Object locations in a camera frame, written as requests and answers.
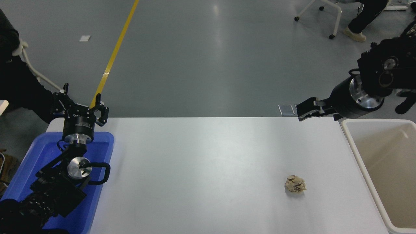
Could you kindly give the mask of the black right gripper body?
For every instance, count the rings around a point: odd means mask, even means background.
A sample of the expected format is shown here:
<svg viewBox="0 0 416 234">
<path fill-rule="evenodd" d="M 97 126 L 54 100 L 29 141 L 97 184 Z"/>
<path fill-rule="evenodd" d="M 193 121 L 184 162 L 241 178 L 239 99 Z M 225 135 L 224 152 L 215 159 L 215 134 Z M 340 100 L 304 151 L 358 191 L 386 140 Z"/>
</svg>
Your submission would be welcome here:
<svg viewBox="0 0 416 234">
<path fill-rule="evenodd" d="M 334 120 L 355 119 L 374 111 L 374 97 L 364 90 L 361 78 L 347 78 L 332 90 L 329 105 Z"/>
</svg>

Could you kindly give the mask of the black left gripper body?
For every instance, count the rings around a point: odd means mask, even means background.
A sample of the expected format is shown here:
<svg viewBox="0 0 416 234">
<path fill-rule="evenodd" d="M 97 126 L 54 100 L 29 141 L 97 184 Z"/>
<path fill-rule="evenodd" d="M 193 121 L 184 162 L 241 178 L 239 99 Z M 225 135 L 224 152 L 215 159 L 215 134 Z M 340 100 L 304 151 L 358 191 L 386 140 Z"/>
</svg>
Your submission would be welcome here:
<svg viewBox="0 0 416 234">
<path fill-rule="evenodd" d="M 94 139 L 95 118 L 90 114 L 90 108 L 69 108 L 65 114 L 63 139 L 79 134 L 86 135 L 88 139 Z"/>
</svg>

